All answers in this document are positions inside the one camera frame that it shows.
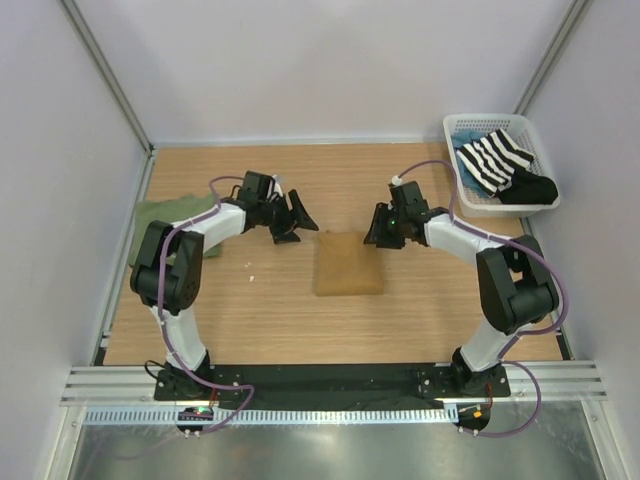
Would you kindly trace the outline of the green tank top blue trim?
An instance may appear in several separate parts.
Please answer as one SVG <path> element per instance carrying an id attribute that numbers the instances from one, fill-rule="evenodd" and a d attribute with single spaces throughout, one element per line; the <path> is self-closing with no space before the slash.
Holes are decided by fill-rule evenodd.
<path id="1" fill-rule="evenodd" d="M 198 197 L 193 194 L 165 201 L 142 201 L 136 205 L 134 215 L 134 235 L 127 264 L 133 267 L 137 259 L 148 225 L 155 221 L 175 223 L 195 217 L 211 209 L 215 202 L 213 195 Z"/>

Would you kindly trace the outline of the tan tank top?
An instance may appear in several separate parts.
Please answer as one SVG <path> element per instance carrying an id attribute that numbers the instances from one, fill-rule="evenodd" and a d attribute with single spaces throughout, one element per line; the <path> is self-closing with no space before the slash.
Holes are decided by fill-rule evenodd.
<path id="1" fill-rule="evenodd" d="M 321 232 L 316 240 L 314 292 L 319 297 L 381 295 L 384 268 L 365 233 Z"/>

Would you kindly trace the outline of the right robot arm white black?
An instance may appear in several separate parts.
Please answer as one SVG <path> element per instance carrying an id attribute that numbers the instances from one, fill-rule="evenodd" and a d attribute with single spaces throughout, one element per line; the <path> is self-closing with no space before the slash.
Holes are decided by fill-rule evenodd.
<path id="1" fill-rule="evenodd" d="M 560 306 L 560 295 L 534 237 L 509 238 L 479 229 L 444 207 L 431 208 L 417 182 L 389 185 L 366 245 L 399 250 L 408 241 L 445 251 L 476 268 L 484 319 L 454 351 L 449 381 L 464 396 L 480 395 L 497 375 L 507 347 Z"/>

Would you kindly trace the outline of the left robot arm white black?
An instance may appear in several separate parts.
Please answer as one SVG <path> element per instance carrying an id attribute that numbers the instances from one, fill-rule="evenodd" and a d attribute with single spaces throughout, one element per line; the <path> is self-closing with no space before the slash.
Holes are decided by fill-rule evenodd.
<path id="1" fill-rule="evenodd" d="M 149 224 L 130 277 L 132 291 L 159 325 L 166 348 L 164 371 L 192 400 L 216 386 L 194 310 L 204 253 L 256 227 L 267 228 L 276 245 L 298 242 L 298 229 L 319 229 L 298 192 L 285 193 L 275 176 L 248 171 L 226 197 L 215 189 L 219 180 L 210 181 L 212 207 L 178 221 Z"/>

